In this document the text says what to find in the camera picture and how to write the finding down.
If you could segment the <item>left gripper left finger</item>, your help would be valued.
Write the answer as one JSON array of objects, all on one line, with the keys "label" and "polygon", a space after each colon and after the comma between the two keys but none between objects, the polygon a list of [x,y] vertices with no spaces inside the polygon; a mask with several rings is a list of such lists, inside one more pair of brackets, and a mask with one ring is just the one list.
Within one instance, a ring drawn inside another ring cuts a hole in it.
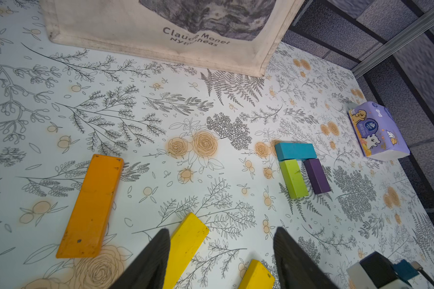
[{"label": "left gripper left finger", "polygon": [[161,229],[110,289],[162,289],[170,248],[170,233]]}]

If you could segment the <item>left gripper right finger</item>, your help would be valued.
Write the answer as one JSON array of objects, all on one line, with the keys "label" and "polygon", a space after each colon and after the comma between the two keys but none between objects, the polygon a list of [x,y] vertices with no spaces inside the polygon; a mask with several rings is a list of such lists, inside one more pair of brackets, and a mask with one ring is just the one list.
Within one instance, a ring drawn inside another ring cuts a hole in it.
[{"label": "left gripper right finger", "polygon": [[273,242],[278,281],[282,289],[337,287],[284,228],[277,228]]}]

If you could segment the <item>green block small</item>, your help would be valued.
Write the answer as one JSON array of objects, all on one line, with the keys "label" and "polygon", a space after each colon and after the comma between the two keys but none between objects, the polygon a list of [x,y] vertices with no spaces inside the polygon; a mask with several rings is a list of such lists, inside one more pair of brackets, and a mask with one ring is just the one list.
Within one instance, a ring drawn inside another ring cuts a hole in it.
[{"label": "green block small", "polygon": [[279,165],[290,198],[300,199],[309,196],[298,161],[285,160],[281,161]]}]

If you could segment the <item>purple block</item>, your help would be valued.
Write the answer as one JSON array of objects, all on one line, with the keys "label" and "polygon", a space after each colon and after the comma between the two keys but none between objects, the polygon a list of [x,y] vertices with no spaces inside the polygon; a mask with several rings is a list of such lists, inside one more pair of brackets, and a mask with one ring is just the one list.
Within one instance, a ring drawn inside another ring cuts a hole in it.
[{"label": "purple block", "polygon": [[319,159],[307,159],[303,161],[313,192],[316,195],[331,192],[330,185]]}]

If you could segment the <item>teal block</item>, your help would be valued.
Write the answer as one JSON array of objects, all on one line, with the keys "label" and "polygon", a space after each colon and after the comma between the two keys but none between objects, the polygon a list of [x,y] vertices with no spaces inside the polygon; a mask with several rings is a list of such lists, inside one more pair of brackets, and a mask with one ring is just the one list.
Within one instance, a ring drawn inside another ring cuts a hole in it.
[{"label": "teal block", "polygon": [[279,161],[316,159],[317,154],[310,143],[278,143],[275,146]]}]

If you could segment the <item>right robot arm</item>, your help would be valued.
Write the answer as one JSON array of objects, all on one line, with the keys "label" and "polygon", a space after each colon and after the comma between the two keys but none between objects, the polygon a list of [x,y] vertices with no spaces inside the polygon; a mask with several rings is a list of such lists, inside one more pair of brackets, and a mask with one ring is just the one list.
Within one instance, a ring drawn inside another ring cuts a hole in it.
[{"label": "right robot arm", "polygon": [[409,281],[419,273],[406,260],[392,263],[374,252],[347,269],[356,289],[412,289]]}]

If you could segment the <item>small yellow block right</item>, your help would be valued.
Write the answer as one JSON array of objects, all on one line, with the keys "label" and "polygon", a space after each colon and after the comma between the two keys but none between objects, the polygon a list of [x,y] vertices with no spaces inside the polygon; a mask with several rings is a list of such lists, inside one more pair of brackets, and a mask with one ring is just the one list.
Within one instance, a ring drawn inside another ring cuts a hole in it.
[{"label": "small yellow block right", "polygon": [[275,278],[258,260],[252,260],[238,289],[272,289]]}]

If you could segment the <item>long yellow block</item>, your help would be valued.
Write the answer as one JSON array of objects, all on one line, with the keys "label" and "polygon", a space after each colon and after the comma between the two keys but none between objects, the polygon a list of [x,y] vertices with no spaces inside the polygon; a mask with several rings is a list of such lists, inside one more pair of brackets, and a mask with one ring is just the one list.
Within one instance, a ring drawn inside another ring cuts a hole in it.
[{"label": "long yellow block", "polygon": [[184,218],[171,237],[164,289],[176,286],[209,232],[209,228],[194,213],[189,213]]}]

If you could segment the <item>orange long block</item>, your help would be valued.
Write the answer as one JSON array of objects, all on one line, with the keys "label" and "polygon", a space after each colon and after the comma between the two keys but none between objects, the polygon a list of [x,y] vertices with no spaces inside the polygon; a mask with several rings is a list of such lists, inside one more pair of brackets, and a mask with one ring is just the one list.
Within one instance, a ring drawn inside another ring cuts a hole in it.
[{"label": "orange long block", "polygon": [[121,158],[93,155],[56,258],[99,255],[123,167]]}]

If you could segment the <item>purple tissue pack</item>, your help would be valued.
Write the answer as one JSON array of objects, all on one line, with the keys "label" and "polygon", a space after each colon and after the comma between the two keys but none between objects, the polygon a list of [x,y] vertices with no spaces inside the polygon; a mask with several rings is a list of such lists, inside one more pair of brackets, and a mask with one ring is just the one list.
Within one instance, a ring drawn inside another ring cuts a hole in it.
[{"label": "purple tissue pack", "polygon": [[348,112],[365,157],[393,161],[411,154],[389,110],[373,101]]}]

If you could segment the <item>beige canvas tote bag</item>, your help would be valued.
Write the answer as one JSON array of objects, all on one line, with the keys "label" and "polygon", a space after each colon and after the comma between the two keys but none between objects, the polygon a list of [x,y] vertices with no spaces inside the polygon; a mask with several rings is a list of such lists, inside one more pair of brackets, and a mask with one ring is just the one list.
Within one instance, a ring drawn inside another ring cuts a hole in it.
[{"label": "beige canvas tote bag", "polygon": [[301,1],[41,1],[49,39],[262,77]]}]

